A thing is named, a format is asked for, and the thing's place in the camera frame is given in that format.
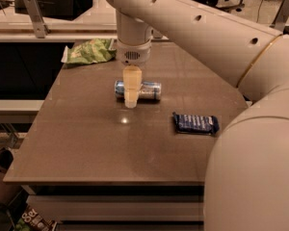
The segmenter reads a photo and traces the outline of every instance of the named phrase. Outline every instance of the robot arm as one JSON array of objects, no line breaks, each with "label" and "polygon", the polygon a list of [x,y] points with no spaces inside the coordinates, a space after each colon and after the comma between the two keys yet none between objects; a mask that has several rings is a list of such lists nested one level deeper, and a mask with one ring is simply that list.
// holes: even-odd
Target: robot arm
[{"label": "robot arm", "polygon": [[289,36],[190,0],[107,1],[258,101],[211,152],[206,230],[289,230]]}]

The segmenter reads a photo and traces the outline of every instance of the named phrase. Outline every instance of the soda can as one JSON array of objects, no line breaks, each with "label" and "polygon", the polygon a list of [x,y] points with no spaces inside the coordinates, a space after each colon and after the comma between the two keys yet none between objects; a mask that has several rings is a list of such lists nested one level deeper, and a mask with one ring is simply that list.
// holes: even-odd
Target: soda can
[{"label": "soda can", "polygon": [[[162,84],[158,82],[143,81],[139,91],[139,99],[161,100]],[[124,98],[124,83],[123,81],[115,82],[116,98]]]}]

